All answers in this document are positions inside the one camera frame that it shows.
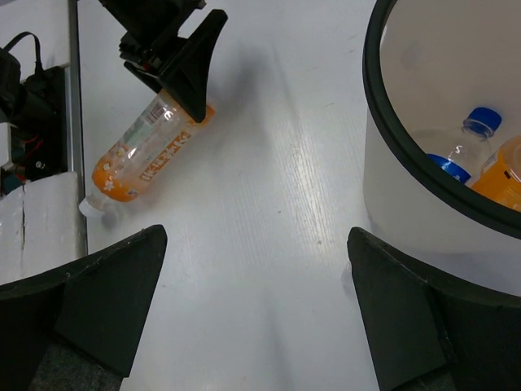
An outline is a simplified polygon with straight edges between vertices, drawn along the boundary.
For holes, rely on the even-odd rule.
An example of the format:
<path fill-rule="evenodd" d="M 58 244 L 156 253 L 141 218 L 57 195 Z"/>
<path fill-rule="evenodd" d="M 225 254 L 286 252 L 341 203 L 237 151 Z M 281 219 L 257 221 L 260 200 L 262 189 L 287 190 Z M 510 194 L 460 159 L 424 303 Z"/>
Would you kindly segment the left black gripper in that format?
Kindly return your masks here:
<path fill-rule="evenodd" d="M 125 29 L 119 44 L 124 67 L 155 92 L 161 85 L 192 120 L 203 121 L 212 53 L 228 20 L 226 12 L 211 11 L 188 38 L 179 40 L 180 49 L 163 63 L 163 46 L 176 41 L 180 27 L 194 11 L 206 6 L 205 1 L 122 0 L 101 4 Z"/>

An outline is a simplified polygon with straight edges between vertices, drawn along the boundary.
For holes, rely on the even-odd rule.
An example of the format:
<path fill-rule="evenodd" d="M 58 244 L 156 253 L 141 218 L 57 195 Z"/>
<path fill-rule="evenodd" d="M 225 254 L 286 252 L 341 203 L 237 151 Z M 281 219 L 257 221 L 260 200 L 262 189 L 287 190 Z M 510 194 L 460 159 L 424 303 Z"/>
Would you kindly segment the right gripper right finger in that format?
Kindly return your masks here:
<path fill-rule="evenodd" d="M 354 227 L 351 275 L 382 390 L 518 390 L 520 299 Z"/>

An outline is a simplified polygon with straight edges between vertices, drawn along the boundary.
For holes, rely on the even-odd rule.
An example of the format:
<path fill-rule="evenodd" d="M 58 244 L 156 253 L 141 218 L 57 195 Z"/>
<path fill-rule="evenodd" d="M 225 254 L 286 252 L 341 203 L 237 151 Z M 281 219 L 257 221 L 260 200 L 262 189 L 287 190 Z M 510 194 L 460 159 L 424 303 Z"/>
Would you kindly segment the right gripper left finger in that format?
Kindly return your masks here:
<path fill-rule="evenodd" d="M 1 286 L 3 390 L 118 390 L 129 377 L 167 248 L 150 226 Z"/>

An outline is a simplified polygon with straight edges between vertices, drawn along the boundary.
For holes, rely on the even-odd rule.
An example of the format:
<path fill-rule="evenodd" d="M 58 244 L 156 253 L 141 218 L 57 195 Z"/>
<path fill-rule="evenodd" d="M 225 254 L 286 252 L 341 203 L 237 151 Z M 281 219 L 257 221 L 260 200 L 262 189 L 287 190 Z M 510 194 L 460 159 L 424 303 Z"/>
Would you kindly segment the long orange bottle white cap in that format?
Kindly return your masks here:
<path fill-rule="evenodd" d="M 212 106 L 206 106 L 203 121 L 197 123 L 162 90 L 99 159 L 91 174 L 92 191 L 80 202 L 80 212 L 101 217 L 115 203 L 136 200 L 214 114 Z"/>

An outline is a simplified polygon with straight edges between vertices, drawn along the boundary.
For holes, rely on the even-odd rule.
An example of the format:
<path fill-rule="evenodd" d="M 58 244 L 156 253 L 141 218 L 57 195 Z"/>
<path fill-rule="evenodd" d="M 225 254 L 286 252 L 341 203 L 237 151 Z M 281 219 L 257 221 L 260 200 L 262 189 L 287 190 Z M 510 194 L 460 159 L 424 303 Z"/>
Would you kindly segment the short orange juice bottle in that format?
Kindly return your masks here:
<path fill-rule="evenodd" d="M 502 144 L 485 161 L 471 189 L 498 204 L 520 211 L 519 135 Z"/>

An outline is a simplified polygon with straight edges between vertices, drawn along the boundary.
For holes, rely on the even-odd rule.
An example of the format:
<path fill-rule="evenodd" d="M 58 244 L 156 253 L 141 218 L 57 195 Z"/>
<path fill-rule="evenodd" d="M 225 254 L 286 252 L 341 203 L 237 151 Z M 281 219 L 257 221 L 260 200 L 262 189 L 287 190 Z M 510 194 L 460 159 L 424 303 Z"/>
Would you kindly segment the Pepsi bottle blue label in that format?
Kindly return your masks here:
<path fill-rule="evenodd" d="M 474 108 L 457 128 L 420 130 L 414 138 L 422 151 L 443 171 L 468 185 L 492 154 L 490 138 L 502 123 L 491 108 Z"/>

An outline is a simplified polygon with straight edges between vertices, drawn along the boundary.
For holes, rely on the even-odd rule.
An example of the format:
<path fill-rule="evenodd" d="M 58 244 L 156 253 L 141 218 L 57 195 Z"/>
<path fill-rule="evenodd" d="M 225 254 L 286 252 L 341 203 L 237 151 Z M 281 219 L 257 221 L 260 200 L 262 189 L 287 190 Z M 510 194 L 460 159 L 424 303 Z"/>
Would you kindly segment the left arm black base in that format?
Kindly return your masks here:
<path fill-rule="evenodd" d="M 35 66 L 21 78 L 21 65 L 11 50 L 23 38 L 32 37 Z M 62 67 L 45 69 L 41 43 L 22 32 L 1 48 L 1 123 L 7 126 L 9 158 L 1 164 L 1 195 L 26 182 L 68 171 L 66 72 Z"/>

